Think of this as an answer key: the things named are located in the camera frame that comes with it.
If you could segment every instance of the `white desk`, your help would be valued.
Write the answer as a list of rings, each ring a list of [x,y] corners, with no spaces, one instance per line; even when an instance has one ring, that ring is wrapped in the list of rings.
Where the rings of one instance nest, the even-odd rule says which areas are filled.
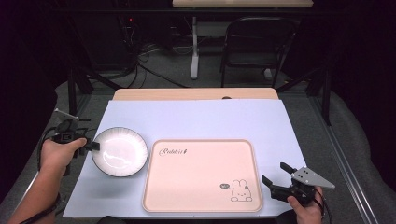
[[[312,7],[312,0],[173,0],[173,7]],[[191,73],[192,79],[198,78],[198,35],[196,17],[192,18],[192,62]],[[220,26],[219,33],[225,34],[226,26]]]
[[[223,96],[233,99],[210,100]],[[140,133],[149,150],[159,139],[247,139],[255,150],[259,179],[265,175],[280,186],[290,185],[290,175],[279,168],[282,161],[296,168],[305,165],[286,109],[273,89],[119,90],[108,103],[97,134],[112,127]],[[109,176],[94,165],[89,153],[64,216],[258,218],[290,209],[271,199],[262,185],[263,207],[258,212],[150,213],[142,206],[147,171],[148,162],[135,175]]]

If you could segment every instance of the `white plate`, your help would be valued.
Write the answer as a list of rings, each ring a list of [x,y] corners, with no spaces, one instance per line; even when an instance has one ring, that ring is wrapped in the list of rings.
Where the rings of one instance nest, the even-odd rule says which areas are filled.
[[[93,161],[108,175],[133,175],[148,158],[148,148],[143,138],[127,128],[107,129],[93,141],[100,143],[100,150],[92,151]]]

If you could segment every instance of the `chair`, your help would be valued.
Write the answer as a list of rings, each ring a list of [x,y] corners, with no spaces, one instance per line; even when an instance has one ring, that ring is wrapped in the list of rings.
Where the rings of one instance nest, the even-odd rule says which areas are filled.
[[[221,59],[221,87],[224,87],[226,66],[275,69],[272,85],[289,40],[294,35],[292,21],[281,18],[245,17],[227,28]]]

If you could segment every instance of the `pink tray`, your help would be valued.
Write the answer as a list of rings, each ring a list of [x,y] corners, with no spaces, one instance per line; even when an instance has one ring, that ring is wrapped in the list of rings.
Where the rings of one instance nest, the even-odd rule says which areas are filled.
[[[149,212],[256,212],[262,192],[246,140],[160,140],[151,150]]]

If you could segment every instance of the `cartoon rabbit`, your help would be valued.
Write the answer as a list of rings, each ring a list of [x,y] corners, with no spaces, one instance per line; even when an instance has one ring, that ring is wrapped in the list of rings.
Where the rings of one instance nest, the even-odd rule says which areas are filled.
[[[246,180],[235,180],[233,182],[233,202],[251,202],[251,193],[248,189],[248,183]]]

